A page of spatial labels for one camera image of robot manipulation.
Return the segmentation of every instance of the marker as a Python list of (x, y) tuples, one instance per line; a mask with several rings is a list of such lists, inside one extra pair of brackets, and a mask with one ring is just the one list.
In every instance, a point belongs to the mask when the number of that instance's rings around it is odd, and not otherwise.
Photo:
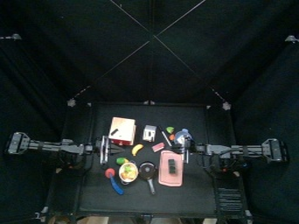
[(166, 137), (166, 135), (164, 134), (164, 130), (162, 130), (161, 126), (158, 125), (157, 128), (158, 128), (158, 130), (160, 130), (161, 133), (162, 133), (162, 137), (164, 137), (166, 143), (169, 144), (169, 146), (172, 146), (172, 144), (170, 144), (169, 140), (168, 140), (168, 137)]

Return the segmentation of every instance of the toy fruit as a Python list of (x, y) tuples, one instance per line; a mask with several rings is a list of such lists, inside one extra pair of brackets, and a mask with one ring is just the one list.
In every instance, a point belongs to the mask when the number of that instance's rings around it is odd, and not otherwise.
[(124, 157), (118, 157), (118, 158), (116, 159), (116, 163), (117, 163), (118, 165), (121, 165), (121, 164), (124, 164), (124, 163), (128, 163), (128, 160), (126, 160)]
[(166, 130), (166, 132), (168, 132), (169, 134), (173, 133), (173, 127), (166, 127), (165, 130)]
[(144, 148), (144, 146), (141, 144), (137, 144), (134, 146), (134, 148), (132, 149), (132, 155), (134, 156), (136, 153)]
[(174, 139), (173, 134), (169, 135), (169, 140), (172, 141)]

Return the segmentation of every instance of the small container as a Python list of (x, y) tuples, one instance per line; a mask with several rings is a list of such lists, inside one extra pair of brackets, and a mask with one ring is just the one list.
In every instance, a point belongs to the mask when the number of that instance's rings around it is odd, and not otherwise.
[(128, 185), (136, 180), (137, 177), (137, 168), (133, 162), (121, 164), (118, 168), (118, 177), (121, 179), (121, 184)]
[(192, 136), (190, 136), (188, 130), (186, 130), (186, 129), (182, 129), (181, 131), (178, 131), (178, 132), (174, 134), (173, 142), (174, 142), (176, 144), (184, 144), (184, 139), (185, 139), (185, 138), (192, 139)]

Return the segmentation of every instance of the utensil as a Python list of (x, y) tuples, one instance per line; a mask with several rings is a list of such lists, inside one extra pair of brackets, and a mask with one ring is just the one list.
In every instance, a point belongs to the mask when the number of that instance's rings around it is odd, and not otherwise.
[(150, 193), (154, 194), (153, 176), (154, 176), (154, 164), (150, 162), (142, 162), (138, 166), (138, 175), (146, 180), (149, 185)]
[(162, 137), (164, 137), (165, 142), (168, 143), (169, 146), (172, 146), (172, 144), (170, 144), (169, 140), (168, 140), (168, 137), (164, 134), (164, 130), (162, 130), (161, 126), (158, 125), (157, 128), (158, 128), (160, 132), (162, 133)]
[(112, 168), (108, 168), (105, 171), (105, 176), (110, 181), (110, 185), (116, 191), (117, 194), (122, 195), (124, 194), (124, 190), (118, 187), (117, 182), (114, 181), (114, 175), (116, 175), (116, 171)]
[[(174, 161), (174, 173), (169, 173), (169, 159)], [(164, 186), (182, 185), (182, 154), (161, 151), (158, 164), (158, 183)]]

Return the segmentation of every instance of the banana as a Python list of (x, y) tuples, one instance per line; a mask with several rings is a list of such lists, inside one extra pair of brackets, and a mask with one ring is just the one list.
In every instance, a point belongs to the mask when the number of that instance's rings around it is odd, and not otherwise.
[(141, 144), (137, 144), (134, 146), (134, 148), (132, 149), (132, 155), (134, 156), (136, 153), (144, 148), (144, 146)]

